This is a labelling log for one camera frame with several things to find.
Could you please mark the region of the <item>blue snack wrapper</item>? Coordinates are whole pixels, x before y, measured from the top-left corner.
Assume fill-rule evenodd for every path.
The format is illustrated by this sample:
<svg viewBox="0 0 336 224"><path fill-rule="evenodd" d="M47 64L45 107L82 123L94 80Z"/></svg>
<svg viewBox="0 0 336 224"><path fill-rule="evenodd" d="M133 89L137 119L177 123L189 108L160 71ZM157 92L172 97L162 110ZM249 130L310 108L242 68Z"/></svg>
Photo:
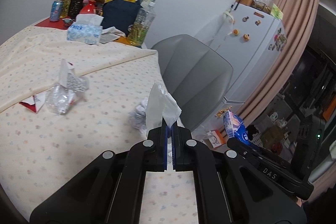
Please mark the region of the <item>blue snack wrapper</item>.
<svg viewBox="0 0 336 224"><path fill-rule="evenodd" d="M224 113L223 123L225 132L228 136L228 147L232 148L233 144L243 143L252 149L258 149L258 146L249 141L243 120L234 114L231 110L227 110Z"/></svg>

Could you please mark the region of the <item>printed paper ball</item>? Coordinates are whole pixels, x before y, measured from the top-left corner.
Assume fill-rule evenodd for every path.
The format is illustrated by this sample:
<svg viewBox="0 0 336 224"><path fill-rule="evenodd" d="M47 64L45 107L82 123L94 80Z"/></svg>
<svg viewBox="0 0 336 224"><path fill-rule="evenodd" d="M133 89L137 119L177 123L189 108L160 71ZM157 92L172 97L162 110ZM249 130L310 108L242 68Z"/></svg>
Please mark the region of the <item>printed paper ball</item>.
<svg viewBox="0 0 336 224"><path fill-rule="evenodd" d="M146 127L146 108L148 104L148 98L145 97L134 109L129 113L130 125L137 129L142 135L147 135Z"/></svg>

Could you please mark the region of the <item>white plastic bag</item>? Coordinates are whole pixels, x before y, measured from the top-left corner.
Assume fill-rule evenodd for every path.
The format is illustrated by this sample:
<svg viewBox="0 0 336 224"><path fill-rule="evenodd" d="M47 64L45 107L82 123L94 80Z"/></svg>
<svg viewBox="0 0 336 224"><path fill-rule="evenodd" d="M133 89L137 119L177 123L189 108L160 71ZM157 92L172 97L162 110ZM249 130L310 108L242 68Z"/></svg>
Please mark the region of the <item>white plastic bag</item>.
<svg viewBox="0 0 336 224"><path fill-rule="evenodd" d="M168 140L172 127L182 113L173 96L159 84L154 83L146 108L147 138L154 142L154 151L150 153L149 170L163 172L168 163Z"/></svg>

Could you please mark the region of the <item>red white torn wrapper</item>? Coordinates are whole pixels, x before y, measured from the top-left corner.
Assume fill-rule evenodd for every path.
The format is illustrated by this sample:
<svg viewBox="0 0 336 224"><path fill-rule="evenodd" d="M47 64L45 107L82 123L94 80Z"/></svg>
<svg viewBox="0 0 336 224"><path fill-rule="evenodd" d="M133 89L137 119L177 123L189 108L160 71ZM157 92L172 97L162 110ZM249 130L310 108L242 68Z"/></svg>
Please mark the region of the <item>red white torn wrapper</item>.
<svg viewBox="0 0 336 224"><path fill-rule="evenodd" d="M20 105L37 114L46 101L47 92L41 92L19 102Z"/></svg>

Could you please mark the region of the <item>brown cardboard box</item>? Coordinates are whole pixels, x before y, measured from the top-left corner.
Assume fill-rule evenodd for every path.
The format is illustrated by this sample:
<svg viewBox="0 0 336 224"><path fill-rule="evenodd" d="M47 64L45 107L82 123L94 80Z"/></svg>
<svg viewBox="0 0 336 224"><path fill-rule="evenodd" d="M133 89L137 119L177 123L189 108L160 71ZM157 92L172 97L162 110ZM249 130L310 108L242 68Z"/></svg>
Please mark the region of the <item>brown cardboard box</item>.
<svg viewBox="0 0 336 224"><path fill-rule="evenodd" d="M283 130L277 125L274 125L261 135L260 140L265 149L271 149L272 145L280 142L283 138Z"/></svg>

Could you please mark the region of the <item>floral cream tablecloth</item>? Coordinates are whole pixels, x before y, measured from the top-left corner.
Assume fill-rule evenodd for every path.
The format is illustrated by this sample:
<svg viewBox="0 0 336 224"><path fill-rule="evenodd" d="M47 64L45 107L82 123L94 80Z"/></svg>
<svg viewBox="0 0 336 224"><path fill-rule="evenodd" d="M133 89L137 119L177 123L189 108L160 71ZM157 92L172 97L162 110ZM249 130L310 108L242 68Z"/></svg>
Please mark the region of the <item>floral cream tablecloth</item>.
<svg viewBox="0 0 336 224"><path fill-rule="evenodd" d="M64 114L21 102L48 90L60 64L73 64L89 88ZM1 45L1 192L26 222L33 210L106 150L145 139L130 113L161 83L158 53L121 43L89 46L53 28L26 27Z"/></svg>

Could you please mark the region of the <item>clear crumpled foil wrapper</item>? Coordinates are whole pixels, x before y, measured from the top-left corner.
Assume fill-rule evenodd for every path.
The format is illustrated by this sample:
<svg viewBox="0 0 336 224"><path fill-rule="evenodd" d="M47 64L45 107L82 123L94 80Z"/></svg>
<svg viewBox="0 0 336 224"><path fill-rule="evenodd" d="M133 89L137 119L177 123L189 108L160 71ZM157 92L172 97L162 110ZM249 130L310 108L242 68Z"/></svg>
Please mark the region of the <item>clear crumpled foil wrapper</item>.
<svg viewBox="0 0 336 224"><path fill-rule="evenodd" d="M76 102L76 93L60 84L53 86L46 95L46 105L50 112L64 115Z"/></svg>

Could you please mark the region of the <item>grey upholstered chair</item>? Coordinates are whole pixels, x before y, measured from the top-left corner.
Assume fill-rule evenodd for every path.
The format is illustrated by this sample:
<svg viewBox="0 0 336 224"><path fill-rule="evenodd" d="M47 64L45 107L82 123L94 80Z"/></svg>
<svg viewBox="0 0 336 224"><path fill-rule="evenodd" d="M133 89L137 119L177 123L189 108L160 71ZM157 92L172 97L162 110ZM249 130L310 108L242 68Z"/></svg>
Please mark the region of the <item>grey upholstered chair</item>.
<svg viewBox="0 0 336 224"><path fill-rule="evenodd" d="M182 110L183 125L194 131L224 99L233 67L187 34L161 40L152 48L158 52L165 87Z"/></svg>

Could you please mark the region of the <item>white folded paper packet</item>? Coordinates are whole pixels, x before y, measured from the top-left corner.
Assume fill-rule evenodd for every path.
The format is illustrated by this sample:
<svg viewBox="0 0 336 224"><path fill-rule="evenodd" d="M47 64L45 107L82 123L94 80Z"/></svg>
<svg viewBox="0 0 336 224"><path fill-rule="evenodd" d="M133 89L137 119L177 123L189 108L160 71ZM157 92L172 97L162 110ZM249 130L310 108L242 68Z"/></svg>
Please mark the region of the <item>white folded paper packet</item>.
<svg viewBox="0 0 336 224"><path fill-rule="evenodd" d="M85 77L76 76L73 64L65 59L62 59L60 64L59 84L75 92L85 92L89 89L88 80Z"/></svg>

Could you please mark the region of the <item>white refrigerator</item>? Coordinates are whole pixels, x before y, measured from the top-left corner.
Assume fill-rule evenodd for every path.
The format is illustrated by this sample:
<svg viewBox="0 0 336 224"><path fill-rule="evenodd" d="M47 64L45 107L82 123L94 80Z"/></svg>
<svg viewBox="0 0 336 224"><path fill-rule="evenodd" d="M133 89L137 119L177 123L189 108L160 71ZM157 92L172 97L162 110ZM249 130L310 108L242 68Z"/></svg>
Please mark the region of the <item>white refrigerator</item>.
<svg viewBox="0 0 336 224"><path fill-rule="evenodd" d="M233 112L246 103L286 45L280 19L246 5L234 3L224 13L223 24L210 48L233 67L220 109Z"/></svg>

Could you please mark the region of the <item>blue tissue pack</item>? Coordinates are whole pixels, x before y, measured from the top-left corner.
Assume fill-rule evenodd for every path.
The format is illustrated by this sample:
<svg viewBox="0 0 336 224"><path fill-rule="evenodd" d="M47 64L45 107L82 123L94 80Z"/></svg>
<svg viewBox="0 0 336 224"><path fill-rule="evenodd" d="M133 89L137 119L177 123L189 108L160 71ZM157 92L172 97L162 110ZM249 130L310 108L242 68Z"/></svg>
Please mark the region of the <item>blue tissue pack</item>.
<svg viewBox="0 0 336 224"><path fill-rule="evenodd" d="M102 20L96 14L79 14L76 20L68 27L67 40L97 45L102 34Z"/></svg>

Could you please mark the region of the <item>navy tote bag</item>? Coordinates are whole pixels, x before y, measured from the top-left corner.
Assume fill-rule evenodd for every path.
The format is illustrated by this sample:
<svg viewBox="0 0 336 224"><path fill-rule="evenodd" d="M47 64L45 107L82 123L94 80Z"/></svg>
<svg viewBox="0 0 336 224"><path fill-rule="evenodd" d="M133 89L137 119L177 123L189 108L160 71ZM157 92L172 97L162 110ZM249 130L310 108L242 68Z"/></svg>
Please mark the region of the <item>navy tote bag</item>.
<svg viewBox="0 0 336 224"><path fill-rule="evenodd" d="M115 27L128 36L141 8L140 0L135 2L126 0L109 1L102 7L103 20L101 26L103 29Z"/></svg>

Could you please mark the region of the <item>clear plastic oil bottle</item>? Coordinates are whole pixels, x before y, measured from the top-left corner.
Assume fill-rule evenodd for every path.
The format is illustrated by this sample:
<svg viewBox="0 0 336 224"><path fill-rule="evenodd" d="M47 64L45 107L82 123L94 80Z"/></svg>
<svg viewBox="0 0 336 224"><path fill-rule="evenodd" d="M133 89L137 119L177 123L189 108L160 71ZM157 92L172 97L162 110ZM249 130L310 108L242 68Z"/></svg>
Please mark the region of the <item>clear plastic oil bottle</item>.
<svg viewBox="0 0 336 224"><path fill-rule="evenodd" d="M140 8L131 31L127 36L127 40L132 46L142 46L147 32L156 16L154 5L155 3L150 1L143 8Z"/></svg>

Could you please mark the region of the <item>red ceramic vase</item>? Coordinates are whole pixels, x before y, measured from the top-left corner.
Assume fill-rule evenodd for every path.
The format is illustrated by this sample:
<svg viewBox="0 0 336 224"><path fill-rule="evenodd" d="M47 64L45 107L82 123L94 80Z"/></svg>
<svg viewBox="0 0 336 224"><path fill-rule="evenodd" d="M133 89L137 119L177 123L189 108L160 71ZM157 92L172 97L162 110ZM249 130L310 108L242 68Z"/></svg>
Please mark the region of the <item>red ceramic vase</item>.
<svg viewBox="0 0 336 224"><path fill-rule="evenodd" d="M88 3L80 10L79 14L96 14L96 1L88 0Z"/></svg>

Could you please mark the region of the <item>black pen holder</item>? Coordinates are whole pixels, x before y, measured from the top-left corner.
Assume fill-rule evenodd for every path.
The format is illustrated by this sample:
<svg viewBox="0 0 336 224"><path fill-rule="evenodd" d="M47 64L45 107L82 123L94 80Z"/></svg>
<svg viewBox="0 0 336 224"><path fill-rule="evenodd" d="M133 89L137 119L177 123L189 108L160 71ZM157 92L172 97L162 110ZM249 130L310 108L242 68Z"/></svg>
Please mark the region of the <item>black pen holder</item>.
<svg viewBox="0 0 336 224"><path fill-rule="evenodd" d="M71 0L68 9L68 16L71 19L75 19L82 8L83 8L83 0Z"/></svg>

